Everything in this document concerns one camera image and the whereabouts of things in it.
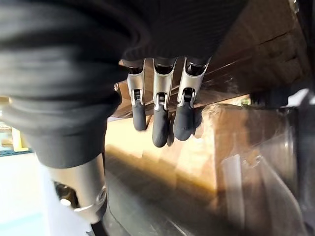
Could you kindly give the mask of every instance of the robotic finger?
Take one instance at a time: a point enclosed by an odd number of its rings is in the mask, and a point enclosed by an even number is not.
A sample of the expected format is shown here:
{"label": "robotic finger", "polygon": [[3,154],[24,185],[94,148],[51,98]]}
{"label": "robotic finger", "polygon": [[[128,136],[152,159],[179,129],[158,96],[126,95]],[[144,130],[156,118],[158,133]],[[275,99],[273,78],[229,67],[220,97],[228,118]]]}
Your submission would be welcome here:
{"label": "robotic finger", "polygon": [[172,80],[176,64],[174,59],[154,59],[154,123],[152,140],[156,147],[161,148],[168,137],[168,104],[172,89]]}
{"label": "robotic finger", "polygon": [[174,136],[181,141],[193,133],[193,103],[195,102],[210,59],[185,59],[177,96]]}

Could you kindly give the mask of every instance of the black fabric sleeve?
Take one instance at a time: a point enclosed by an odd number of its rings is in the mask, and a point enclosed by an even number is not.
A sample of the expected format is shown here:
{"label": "black fabric sleeve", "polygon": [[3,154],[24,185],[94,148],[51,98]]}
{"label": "black fabric sleeve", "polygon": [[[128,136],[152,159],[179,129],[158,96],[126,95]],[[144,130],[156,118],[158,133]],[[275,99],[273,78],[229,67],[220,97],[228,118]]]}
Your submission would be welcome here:
{"label": "black fabric sleeve", "polygon": [[120,100],[114,83],[127,77],[118,62],[130,34],[91,9],[0,1],[0,95],[11,98],[3,118],[46,166],[73,167],[103,152],[106,119]]}

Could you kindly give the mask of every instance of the silver metal tube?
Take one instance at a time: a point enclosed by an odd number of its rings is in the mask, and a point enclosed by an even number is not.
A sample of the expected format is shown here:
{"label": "silver metal tube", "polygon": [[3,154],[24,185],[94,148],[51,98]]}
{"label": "silver metal tube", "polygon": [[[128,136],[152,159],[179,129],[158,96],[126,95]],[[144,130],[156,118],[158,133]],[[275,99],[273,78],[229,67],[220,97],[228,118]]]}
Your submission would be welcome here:
{"label": "silver metal tube", "polygon": [[48,167],[62,205],[91,224],[102,219],[106,206],[106,186],[102,154],[76,167],[55,169]]}
{"label": "silver metal tube", "polygon": [[156,66],[155,66],[154,59],[153,59],[153,66],[154,66],[153,100],[154,100],[155,104],[157,102],[157,94],[160,92],[167,94],[167,101],[165,101],[165,103],[166,104],[169,103],[175,65],[176,65],[176,61],[174,62],[173,69],[170,73],[165,74],[165,75],[159,74],[156,71]]}
{"label": "silver metal tube", "polygon": [[178,89],[178,95],[177,95],[177,102],[181,103],[182,101],[182,96],[184,93],[184,89],[186,88],[191,88],[195,91],[195,96],[193,97],[194,102],[196,100],[196,97],[198,96],[200,86],[203,80],[203,77],[206,73],[206,70],[208,68],[209,63],[206,65],[204,71],[200,75],[190,75],[186,71],[186,63],[187,63],[187,58],[185,58],[185,63],[184,63],[184,68],[182,72],[182,78],[181,82],[179,84],[179,89]]}

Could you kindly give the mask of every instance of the plastic wrap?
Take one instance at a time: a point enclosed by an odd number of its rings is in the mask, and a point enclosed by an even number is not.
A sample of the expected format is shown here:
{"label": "plastic wrap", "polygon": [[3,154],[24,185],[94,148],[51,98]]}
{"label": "plastic wrap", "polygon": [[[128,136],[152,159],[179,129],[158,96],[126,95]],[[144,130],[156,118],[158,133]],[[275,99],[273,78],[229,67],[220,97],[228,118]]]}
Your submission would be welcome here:
{"label": "plastic wrap", "polygon": [[109,209],[131,236],[303,236],[294,110],[206,106],[195,134],[153,145],[152,122],[108,124]]}

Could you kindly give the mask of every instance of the robotic hand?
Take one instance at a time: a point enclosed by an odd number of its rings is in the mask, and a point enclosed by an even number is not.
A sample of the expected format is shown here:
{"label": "robotic hand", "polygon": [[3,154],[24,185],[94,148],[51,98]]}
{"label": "robotic hand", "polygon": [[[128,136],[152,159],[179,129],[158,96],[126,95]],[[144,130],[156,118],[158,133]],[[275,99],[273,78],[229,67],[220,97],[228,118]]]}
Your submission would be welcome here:
{"label": "robotic hand", "polygon": [[48,168],[61,204],[100,224],[106,120],[120,103],[114,84],[127,78],[134,126],[145,129],[145,58],[154,58],[153,142],[162,147],[176,58],[187,56],[174,134],[190,136],[209,58],[245,2],[1,1],[0,94],[11,98],[3,117]]}

